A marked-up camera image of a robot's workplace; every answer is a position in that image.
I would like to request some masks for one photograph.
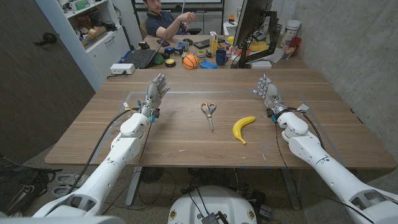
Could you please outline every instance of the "robot finger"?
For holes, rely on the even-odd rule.
[[[164,89],[162,91],[162,93],[160,94],[160,97],[163,98],[163,96],[170,90],[170,87],[167,87],[166,89]]]

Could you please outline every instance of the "man's arm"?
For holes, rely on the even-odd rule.
[[[196,21],[198,18],[193,12],[186,12],[184,14],[179,15],[168,28],[159,27],[156,30],[156,36],[165,37],[167,35],[167,39],[171,39],[178,32],[180,28],[181,22],[191,23],[192,21]]]

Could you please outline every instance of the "robotic arm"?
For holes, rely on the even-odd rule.
[[[120,127],[120,133],[111,143],[106,159],[78,190],[44,205],[33,217],[92,217],[99,215],[106,197],[120,172],[141,150],[145,132],[141,129],[159,117],[157,108],[170,89],[164,75],[159,74],[149,85],[143,104]]]
[[[346,205],[355,223],[397,223],[398,195],[371,187],[356,178],[332,158],[308,131],[305,121],[284,105],[276,86],[266,75],[260,79],[259,91],[272,120],[281,128],[290,151],[310,164],[337,197]]]

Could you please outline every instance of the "banana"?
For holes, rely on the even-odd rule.
[[[245,117],[245,118],[240,119],[239,121],[237,121],[234,124],[232,132],[234,133],[234,136],[237,139],[242,141],[243,144],[246,144],[246,141],[243,140],[243,138],[242,138],[241,129],[243,128],[243,126],[253,122],[255,119],[256,119],[256,117],[249,116],[249,117]]]

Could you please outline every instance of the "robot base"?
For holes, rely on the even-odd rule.
[[[220,186],[198,187],[200,195],[209,213],[217,214],[219,211],[226,215],[228,223],[256,224],[256,216],[251,204],[236,192]],[[203,216],[207,217],[205,207],[200,199],[198,190],[190,192],[192,200],[198,205]],[[202,217],[189,194],[177,199],[170,209],[168,224],[202,224]]]

